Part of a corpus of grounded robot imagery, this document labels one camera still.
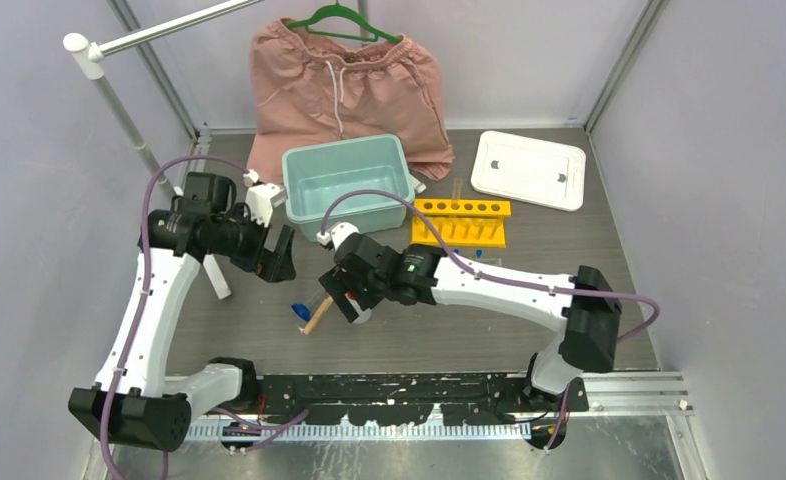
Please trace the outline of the pink shorts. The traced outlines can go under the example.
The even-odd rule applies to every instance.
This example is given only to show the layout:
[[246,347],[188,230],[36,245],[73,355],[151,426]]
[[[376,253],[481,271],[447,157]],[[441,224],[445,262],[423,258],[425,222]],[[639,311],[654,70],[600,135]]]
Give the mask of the pink shorts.
[[287,151],[380,134],[396,136],[409,168],[439,181],[454,153],[438,60],[404,34],[348,49],[279,19],[252,38],[250,80],[257,132],[247,165],[283,178]]

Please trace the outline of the green clothes hanger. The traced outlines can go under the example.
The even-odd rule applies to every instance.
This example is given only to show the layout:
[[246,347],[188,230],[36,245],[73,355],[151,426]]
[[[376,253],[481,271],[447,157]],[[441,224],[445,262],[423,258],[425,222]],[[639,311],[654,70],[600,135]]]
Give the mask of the green clothes hanger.
[[309,34],[354,40],[363,44],[389,42],[398,44],[402,37],[372,25],[364,14],[334,1],[316,9],[310,16],[286,23],[291,30],[302,29]]

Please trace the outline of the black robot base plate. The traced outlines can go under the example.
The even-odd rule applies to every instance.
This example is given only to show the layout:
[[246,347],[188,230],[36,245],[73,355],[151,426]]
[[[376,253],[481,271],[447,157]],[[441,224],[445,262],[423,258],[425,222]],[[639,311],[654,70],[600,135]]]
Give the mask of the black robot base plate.
[[555,414],[561,399],[537,393],[523,373],[272,374],[257,394],[220,407],[276,424],[306,411],[308,425],[421,425],[437,411],[445,426],[511,424]]

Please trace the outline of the teal plastic bin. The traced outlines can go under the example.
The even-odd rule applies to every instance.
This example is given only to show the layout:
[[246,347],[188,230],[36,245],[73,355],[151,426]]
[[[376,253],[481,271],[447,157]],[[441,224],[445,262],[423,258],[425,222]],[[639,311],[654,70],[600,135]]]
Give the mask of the teal plastic bin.
[[[393,193],[411,202],[416,196],[398,137],[382,134],[291,149],[282,156],[287,217],[310,242],[317,240],[323,216],[339,197],[358,190]],[[328,226],[349,222],[360,232],[395,229],[406,207],[379,195],[359,195],[333,210]]]

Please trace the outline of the wooden test tube clamp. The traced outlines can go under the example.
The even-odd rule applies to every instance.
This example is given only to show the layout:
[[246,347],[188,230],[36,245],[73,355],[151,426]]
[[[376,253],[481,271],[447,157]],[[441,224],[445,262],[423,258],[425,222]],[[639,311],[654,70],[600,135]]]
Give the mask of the wooden test tube clamp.
[[327,295],[322,302],[320,303],[319,307],[315,310],[313,315],[311,316],[310,320],[307,322],[305,327],[302,329],[302,333],[305,335],[310,335],[315,328],[318,326],[328,309],[333,304],[333,299],[330,295]]

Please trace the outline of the white metal clothes rack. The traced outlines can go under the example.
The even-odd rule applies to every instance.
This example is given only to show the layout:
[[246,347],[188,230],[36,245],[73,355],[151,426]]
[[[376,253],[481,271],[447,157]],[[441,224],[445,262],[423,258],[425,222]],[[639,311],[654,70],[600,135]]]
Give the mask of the white metal clothes rack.
[[172,85],[167,71],[150,43],[253,4],[252,1],[224,1],[154,26],[143,27],[127,1],[110,1],[108,6],[124,30],[123,36],[99,43],[88,39],[81,33],[68,33],[64,36],[64,49],[71,54],[84,76],[97,89],[133,149],[151,173],[157,172],[160,167],[159,161],[115,92],[101,62],[114,54],[129,49],[136,50],[170,109],[179,120],[182,130],[197,146],[201,139],[210,138],[208,129],[205,127],[199,129],[194,125],[191,114],[181,100],[177,89]]

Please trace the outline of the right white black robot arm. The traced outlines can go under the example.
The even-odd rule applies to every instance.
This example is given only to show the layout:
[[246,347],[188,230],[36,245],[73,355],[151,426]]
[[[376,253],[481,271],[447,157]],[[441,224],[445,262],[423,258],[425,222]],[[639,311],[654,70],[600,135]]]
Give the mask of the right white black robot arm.
[[622,306],[601,272],[539,275],[412,244],[398,252],[350,228],[320,234],[334,253],[320,283],[349,322],[384,300],[411,306],[468,306],[531,321],[554,332],[532,357],[524,384],[527,403],[551,409],[583,373],[610,373]]

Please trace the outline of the yellow test tube rack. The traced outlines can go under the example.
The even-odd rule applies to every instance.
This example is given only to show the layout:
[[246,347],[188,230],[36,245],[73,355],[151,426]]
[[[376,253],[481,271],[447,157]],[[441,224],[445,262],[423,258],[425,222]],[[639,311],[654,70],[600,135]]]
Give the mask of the yellow test tube rack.
[[505,220],[512,215],[509,201],[423,198],[416,199],[413,205],[450,246],[507,246]]

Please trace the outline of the white plastic tray lid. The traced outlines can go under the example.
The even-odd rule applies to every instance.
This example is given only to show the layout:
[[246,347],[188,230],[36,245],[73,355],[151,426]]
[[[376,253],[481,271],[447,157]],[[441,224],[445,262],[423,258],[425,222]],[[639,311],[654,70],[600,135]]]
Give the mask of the white plastic tray lid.
[[584,202],[586,160],[575,146],[486,131],[470,183],[480,193],[574,212]]

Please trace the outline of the white red wash bottle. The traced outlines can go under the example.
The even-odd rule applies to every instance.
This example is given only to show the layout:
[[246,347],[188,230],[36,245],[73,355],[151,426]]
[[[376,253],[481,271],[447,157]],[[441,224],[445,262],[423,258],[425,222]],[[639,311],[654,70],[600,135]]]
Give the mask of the white red wash bottle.
[[351,292],[346,293],[346,299],[348,300],[351,307],[349,316],[347,317],[349,323],[363,324],[371,318],[372,310],[362,308]]

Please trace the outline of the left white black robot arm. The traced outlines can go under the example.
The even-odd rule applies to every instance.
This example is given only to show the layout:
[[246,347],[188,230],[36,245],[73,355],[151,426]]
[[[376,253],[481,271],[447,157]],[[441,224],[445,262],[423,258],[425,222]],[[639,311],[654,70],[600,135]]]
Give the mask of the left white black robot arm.
[[216,407],[246,413],[261,388],[252,361],[217,357],[199,372],[170,380],[166,365],[184,300],[202,269],[224,256],[267,283],[295,279],[294,231],[282,228],[266,248],[271,218],[286,200],[283,186],[258,183],[236,199],[228,177],[190,173],[167,210],[146,218],[137,275],[120,330],[92,386],[75,388],[68,410],[97,439],[173,452],[190,424]]

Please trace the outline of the clear well plate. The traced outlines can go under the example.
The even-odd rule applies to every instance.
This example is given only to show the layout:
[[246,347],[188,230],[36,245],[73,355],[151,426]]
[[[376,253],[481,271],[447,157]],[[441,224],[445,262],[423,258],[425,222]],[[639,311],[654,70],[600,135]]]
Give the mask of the clear well plate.
[[502,260],[500,258],[462,258],[462,260],[475,271],[481,271],[486,266],[489,266],[490,268],[499,268],[503,266]]

